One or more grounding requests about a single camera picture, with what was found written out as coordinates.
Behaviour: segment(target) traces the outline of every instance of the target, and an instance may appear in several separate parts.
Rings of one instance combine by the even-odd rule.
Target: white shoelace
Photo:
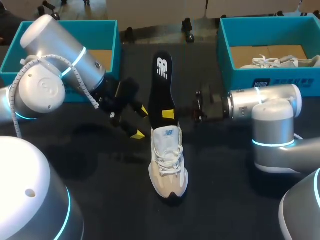
[[[154,148],[154,152],[157,156],[156,162],[159,165],[161,176],[169,174],[177,175],[182,170],[180,158],[184,152],[184,148],[181,145],[178,146],[178,151],[166,150],[163,155],[160,155],[156,148]]]
[[[266,59],[265,56],[261,55],[262,58],[254,58],[252,59],[252,65],[259,66],[260,68],[273,68],[273,67],[280,67],[281,63],[278,58],[268,58]]]

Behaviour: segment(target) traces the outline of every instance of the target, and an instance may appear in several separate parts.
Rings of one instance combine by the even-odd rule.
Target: insole
[[[152,62],[152,86],[148,113],[152,128],[178,126],[171,94],[173,62],[168,52],[159,51]]]

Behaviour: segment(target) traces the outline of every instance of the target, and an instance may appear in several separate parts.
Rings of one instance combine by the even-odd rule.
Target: white sneaker
[[[156,192],[163,198],[182,197],[188,186],[182,131],[178,126],[151,129],[149,175]]]
[[[252,59],[252,65],[246,65],[241,67],[242,69],[270,69],[270,68],[281,68],[283,63],[286,63],[292,59],[295,59],[294,56],[286,56],[281,59],[278,58],[268,58],[260,55],[262,58]]]
[[[294,56],[285,56],[281,59],[269,58],[265,56],[262,58],[252,59],[252,65],[241,67],[242,69],[269,69],[269,68],[301,68],[301,67],[320,67],[320,56],[315,56],[312,59],[304,60],[297,59]]]

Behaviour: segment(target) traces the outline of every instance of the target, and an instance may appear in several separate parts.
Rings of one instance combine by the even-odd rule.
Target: black table
[[[213,44],[123,45],[121,75],[141,84],[139,98],[147,106],[153,54],[167,50],[173,58],[172,94],[176,105],[185,107],[201,81],[223,92],[215,49]],[[295,131],[304,138],[320,136],[319,103],[303,100]],[[125,115],[150,131],[148,120],[129,110]],[[299,180],[253,167],[250,124],[225,121],[195,130],[192,120],[183,118],[180,125],[189,186],[175,207],[160,200],[149,179],[150,141],[128,139],[89,104],[64,104],[21,130],[79,203],[85,240],[282,240],[279,204]],[[14,136],[13,127],[0,128],[0,135]]]

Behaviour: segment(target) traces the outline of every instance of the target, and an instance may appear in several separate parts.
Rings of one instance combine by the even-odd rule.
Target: white robotic arm
[[[145,135],[122,117],[130,105],[141,117],[148,116],[135,99],[139,85],[128,78],[119,81],[67,32],[56,20],[44,15],[24,33],[20,45],[28,57],[11,86],[0,89],[0,125],[14,123],[21,138],[20,121],[35,120],[59,108],[64,102],[64,83],[85,95],[94,108],[109,115],[114,127],[121,127],[129,137]]]
[[[235,90],[220,100],[206,90],[201,94],[198,91],[197,96],[199,107],[195,112],[200,122],[253,121],[254,163],[261,171],[311,174],[320,168],[320,137],[303,140],[294,133],[294,118],[302,110],[302,97],[296,85]]]

